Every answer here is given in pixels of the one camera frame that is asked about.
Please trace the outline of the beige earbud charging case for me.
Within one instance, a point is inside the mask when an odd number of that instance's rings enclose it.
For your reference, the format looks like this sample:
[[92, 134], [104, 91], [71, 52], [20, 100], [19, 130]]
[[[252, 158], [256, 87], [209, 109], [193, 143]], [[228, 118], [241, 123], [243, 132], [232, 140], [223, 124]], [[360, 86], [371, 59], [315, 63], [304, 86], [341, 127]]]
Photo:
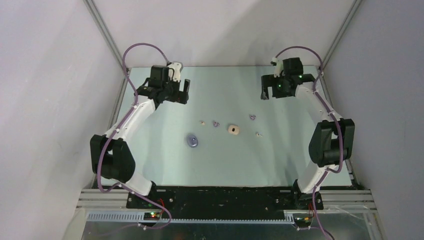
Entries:
[[231, 134], [231, 135], [238, 135], [240, 133], [240, 127], [234, 124], [231, 124], [228, 126], [227, 131]]

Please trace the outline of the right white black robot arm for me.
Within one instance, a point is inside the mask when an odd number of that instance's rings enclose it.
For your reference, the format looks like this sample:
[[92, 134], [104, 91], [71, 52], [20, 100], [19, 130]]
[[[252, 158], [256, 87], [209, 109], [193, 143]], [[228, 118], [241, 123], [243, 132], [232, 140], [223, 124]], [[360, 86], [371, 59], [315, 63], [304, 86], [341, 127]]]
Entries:
[[298, 57], [278, 59], [273, 57], [272, 74], [261, 77], [261, 100], [270, 98], [296, 98], [307, 110], [315, 124], [308, 145], [310, 161], [303, 174], [292, 186], [291, 204], [304, 209], [314, 201], [329, 173], [339, 173], [345, 160], [352, 155], [355, 123], [342, 117], [322, 96], [318, 80], [304, 73]]

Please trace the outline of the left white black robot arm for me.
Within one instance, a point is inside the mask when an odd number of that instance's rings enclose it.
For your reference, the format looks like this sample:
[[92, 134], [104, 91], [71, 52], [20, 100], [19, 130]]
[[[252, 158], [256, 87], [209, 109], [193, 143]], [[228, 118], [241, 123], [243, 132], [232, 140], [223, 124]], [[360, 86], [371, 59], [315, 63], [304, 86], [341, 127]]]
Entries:
[[158, 194], [151, 190], [154, 183], [137, 172], [129, 141], [163, 102], [183, 105], [188, 102], [189, 79], [185, 79], [180, 90], [183, 68], [180, 62], [153, 65], [146, 84], [135, 91], [128, 112], [103, 135], [95, 134], [89, 143], [93, 172], [100, 178], [116, 181], [121, 188], [129, 188], [132, 194], [138, 193], [138, 201], [145, 208], [156, 206]]

